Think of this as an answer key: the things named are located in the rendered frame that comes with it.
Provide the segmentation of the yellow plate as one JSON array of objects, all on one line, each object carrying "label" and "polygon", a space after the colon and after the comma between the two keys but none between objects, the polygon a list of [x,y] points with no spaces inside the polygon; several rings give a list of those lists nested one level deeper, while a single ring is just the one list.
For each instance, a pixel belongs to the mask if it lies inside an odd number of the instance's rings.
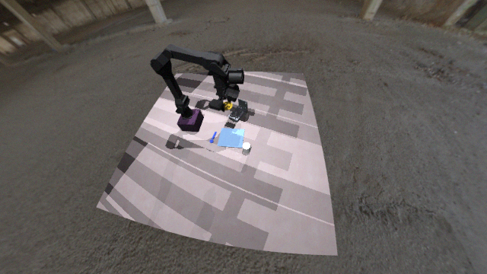
[{"label": "yellow plate", "polygon": [[223,104],[225,104],[224,106],[224,110],[229,110],[232,108],[232,103],[231,102],[224,102]]}]

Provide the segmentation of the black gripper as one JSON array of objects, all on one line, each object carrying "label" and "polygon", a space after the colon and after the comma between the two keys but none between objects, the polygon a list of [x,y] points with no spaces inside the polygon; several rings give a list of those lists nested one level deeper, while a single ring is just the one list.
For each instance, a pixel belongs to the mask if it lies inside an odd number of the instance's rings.
[{"label": "black gripper", "polygon": [[225,106],[225,104],[223,104],[223,100],[224,100],[223,99],[223,92],[224,92],[224,90],[227,90],[228,89],[228,86],[231,88],[234,85],[236,85],[236,84],[229,84],[229,83],[227,83],[227,84],[225,84],[223,86],[217,86],[217,85],[213,86],[214,88],[216,88],[216,91],[217,91],[216,95],[218,95],[219,98],[218,99],[214,99],[214,98],[212,99],[212,101],[208,104],[209,107],[210,107],[210,109],[213,109],[213,110],[222,110],[224,112],[224,106]]}]

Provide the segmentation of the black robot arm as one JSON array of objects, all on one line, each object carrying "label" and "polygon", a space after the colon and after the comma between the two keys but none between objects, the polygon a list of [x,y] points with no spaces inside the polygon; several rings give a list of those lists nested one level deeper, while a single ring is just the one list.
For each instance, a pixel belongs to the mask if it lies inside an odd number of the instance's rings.
[{"label": "black robot arm", "polygon": [[[181,46],[175,46],[169,44],[164,48],[163,52],[159,52],[150,62],[154,71],[161,75],[166,82],[170,92],[175,98],[175,105],[177,107],[176,113],[183,116],[182,119],[191,119],[193,111],[188,107],[189,96],[184,95],[175,77],[172,73],[170,59],[179,59],[185,62],[193,62],[200,64],[205,70],[209,70],[208,75],[212,75],[215,81],[215,85],[223,86],[229,84],[243,84],[244,83],[244,71],[242,68],[231,68],[231,64],[226,61],[226,58],[220,52],[200,52],[194,49],[187,49]],[[224,68],[222,70],[222,67]],[[236,102],[240,90],[238,85],[229,87],[223,92],[223,99],[226,98],[232,102]],[[190,118],[191,117],[191,118]]]}]

